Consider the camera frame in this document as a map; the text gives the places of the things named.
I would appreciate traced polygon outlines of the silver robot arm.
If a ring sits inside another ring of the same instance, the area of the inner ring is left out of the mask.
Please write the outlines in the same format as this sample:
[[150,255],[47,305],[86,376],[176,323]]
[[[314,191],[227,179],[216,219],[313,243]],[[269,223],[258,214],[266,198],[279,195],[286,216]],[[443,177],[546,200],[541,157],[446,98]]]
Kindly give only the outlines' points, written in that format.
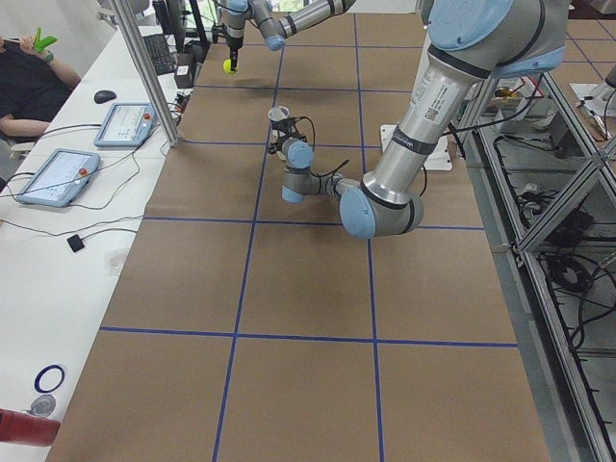
[[286,165],[282,197],[338,199],[345,230],[355,238],[405,234],[424,215],[409,187],[435,150],[473,85],[490,77],[545,72],[562,62],[569,14],[566,1],[435,1],[427,18],[427,69],[409,109],[372,171],[355,181],[311,169],[313,150],[291,134],[289,112],[269,111]]
[[354,4],[352,0],[319,0],[276,19],[272,15],[270,1],[222,1],[222,34],[229,49],[229,58],[223,63],[223,70],[227,74],[237,71],[246,22],[254,21],[268,49],[278,51],[285,46],[288,38],[330,17],[346,13]]

